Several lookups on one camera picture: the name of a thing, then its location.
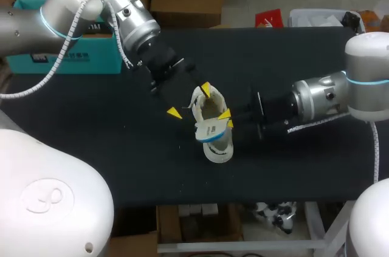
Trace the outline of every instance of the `white sneaker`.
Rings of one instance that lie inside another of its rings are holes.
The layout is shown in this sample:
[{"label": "white sneaker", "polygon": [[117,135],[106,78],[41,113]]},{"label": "white sneaker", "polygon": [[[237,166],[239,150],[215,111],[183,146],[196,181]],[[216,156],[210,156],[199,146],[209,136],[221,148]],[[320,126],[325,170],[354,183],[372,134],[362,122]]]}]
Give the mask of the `white sneaker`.
[{"label": "white sneaker", "polygon": [[[219,117],[227,110],[223,95],[213,86],[210,86],[210,98],[208,99],[202,93],[200,87],[197,87],[193,91],[190,107],[197,122]],[[233,155],[231,128],[227,127],[220,138],[209,143],[203,143],[203,149],[209,161],[225,163],[230,160]]]}]

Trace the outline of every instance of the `white cable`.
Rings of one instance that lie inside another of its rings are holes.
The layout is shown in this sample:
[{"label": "white cable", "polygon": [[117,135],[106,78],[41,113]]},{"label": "white cable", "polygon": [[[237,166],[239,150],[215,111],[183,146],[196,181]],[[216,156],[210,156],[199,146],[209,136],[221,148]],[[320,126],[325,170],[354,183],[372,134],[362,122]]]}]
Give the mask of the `white cable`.
[{"label": "white cable", "polygon": [[67,33],[67,37],[62,45],[61,51],[58,54],[58,57],[55,60],[54,65],[52,66],[50,71],[47,73],[47,75],[38,84],[31,87],[30,89],[27,89],[25,91],[18,92],[18,93],[13,93],[13,94],[0,94],[0,99],[16,99],[16,98],[21,98],[21,97],[25,97],[27,95],[30,95],[30,94],[36,92],[37,90],[41,89],[52,78],[55,71],[58,69],[58,67],[62,63],[63,57],[67,51],[67,48],[69,47],[69,43],[70,43],[71,39],[73,38],[74,31],[77,27],[78,21],[80,20],[81,13],[83,12],[86,4],[89,1],[90,0],[87,0],[87,1],[84,1],[80,4],[80,7],[78,8],[76,14],[74,15],[72,25],[69,29],[69,32]]},{"label": "white cable", "polygon": [[379,177],[379,138],[376,124],[371,122],[370,126],[374,139],[374,183],[377,183]]},{"label": "white cable", "polygon": [[[300,130],[305,129],[305,128],[310,128],[311,126],[322,125],[323,123],[331,122],[335,119],[342,118],[346,115],[349,115],[349,113],[335,115],[333,117],[326,118],[326,119],[320,120],[318,122],[308,123],[306,125],[298,125],[298,126],[295,126],[294,128],[289,128],[287,133],[290,134],[290,133],[295,132],[295,131],[300,131]],[[379,178],[379,138],[378,138],[378,131],[377,131],[376,124],[374,122],[370,122],[370,126],[371,126],[371,131],[373,133],[373,140],[374,140],[374,177],[373,177],[373,182],[377,183],[378,178]]]},{"label": "white cable", "polygon": [[116,36],[117,48],[119,50],[120,55],[122,56],[124,63],[126,64],[127,69],[130,69],[130,67],[133,67],[134,65],[129,61],[129,59],[126,57],[126,55],[124,53],[124,50],[122,47],[122,42],[120,41],[119,27],[117,25],[117,18],[116,18],[115,10],[113,9],[113,7],[110,3],[107,2],[107,5],[109,7],[109,11],[111,12],[112,23],[114,25],[114,31],[115,31],[115,36]]},{"label": "white cable", "polygon": [[[64,43],[62,45],[60,53],[58,54],[58,57],[55,60],[55,63],[52,66],[52,68],[50,69],[49,73],[47,73],[47,75],[38,84],[36,84],[35,86],[31,87],[30,89],[22,91],[22,92],[18,92],[18,93],[13,93],[13,94],[0,94],[0,99],[16,99],[16,98],[21,98],[21,97],[25,97],[27,95],[30,95],[30,94],[36,92],[37,90],[41,89],[53,77],[53,75],[57,71],[58,67],[62,63],[63,57],[64,57],[64,55],[65,55],[65,53],[67,51],[67,48],[69,47],[70,41],[71,41],[71,39],[73,38],[73,35],[74,35],[74,31],[75,31],[75,29],[76,29],[76,27],[78,25],[79,20],[80,20],[80,16],[81,16],[81,14],[82,14],[86,4],[89,1],[90,0],[86,0],[86,1],[81,2],[80,7],[78,8],[76,14],[74,15],[74,19],[73,19],[72,25],[71,25],[71,27],[69,29],[69,32],[67,33],[67,37],[66,37],[66,39],[65,39],[65,41],[64,41]],[[117,48],[119,50],[120,56],[122,57],[123,61],[126,64],[126,67],[128,69],[130,69],[130,67],[133,67],[134,65],[129,61],[129,59],[127,58],[127,56],[124,53],[124,50],[123,50],[123,47],[122,47],[122,42],[120,41],[119,26],[117,24],[117,18],[116,18],[115,10],[113,9],[113,7],[112,7],[112,5],[110,3],[107,2],[107,5],[109,7],[109,10],[110,10],[111,16],[112,16],[112,22],[113,22],[113,25],[114,25],[114,31],[115,31],[115,36],[116,36]]]},{"label": "white cable", "polygon": [[298,125],[298,126],[295,126],[294,128],[289,128],[287,130],[287,133],[290,134],[290,133],[295,132],[295,131],[301,131],[302,129],[310,128],[311,126],[322,125],[323,123],[331,122],[335,119],[342,118],[342,117],[347,116],[347,115],[349,115],[348,112],[342,113],[339,115],[335,115],[335,116],[332,116],[332,117],[329,117],[329,118],[326,118],[323,120],[319,120],[318,122],[307,123],[306,125]]}]

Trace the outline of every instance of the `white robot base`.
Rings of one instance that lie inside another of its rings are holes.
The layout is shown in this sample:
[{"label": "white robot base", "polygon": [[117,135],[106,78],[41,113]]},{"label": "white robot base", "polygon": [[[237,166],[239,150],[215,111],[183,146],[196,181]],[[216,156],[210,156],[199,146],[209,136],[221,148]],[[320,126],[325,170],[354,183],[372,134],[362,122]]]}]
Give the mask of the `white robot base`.
[{"label": "white robot base", "polygon": [[113,219],[111,192],[95,169],[0,130],[0,256],[101,256]]}]

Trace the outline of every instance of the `black table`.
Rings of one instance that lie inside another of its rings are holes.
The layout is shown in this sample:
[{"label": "black table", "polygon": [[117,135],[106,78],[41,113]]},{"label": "black table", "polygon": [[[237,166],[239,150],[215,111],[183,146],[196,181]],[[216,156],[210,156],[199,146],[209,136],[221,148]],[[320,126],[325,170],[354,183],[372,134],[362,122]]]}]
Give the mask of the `black table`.
[{"label": "black table", "polygon": [[[194,59],[227,104],[247,101],[251,81],[265,97],[293,82],[342,70],[343,28],[164,31],[179,54]],[[145,73],[56,75],[2,109],[27,133],[93,166],[116,207],[127,205],[353,200],[373,183],[373,137],[351,117],[258,141],[256,127],[233,130],[234,157],[207,160],[191,121],[166,115],[149,95]],[[8,92],[41,75],[15,75]],[[379,123],[381,142],[389,124]],[[389,177],[389,147],[381,145],[380,178]]]}]

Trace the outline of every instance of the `teal box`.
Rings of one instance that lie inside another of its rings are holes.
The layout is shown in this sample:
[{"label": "teal box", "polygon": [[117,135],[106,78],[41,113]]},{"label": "teal box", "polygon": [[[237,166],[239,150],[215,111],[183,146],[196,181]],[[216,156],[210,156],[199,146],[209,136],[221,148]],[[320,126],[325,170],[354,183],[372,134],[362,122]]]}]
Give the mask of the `teal box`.
[{"label": "teal box", "polygon": [[[39,9],[45,0],[16,0],[14,7],[19,9]],[[7,57],[15,74],[47,74],[53,66],[56,55],[31,53]],[[115,35],[110,38],[80,38],[68,49],[58,74],[119,74],[122,57],[117,50]]]}]

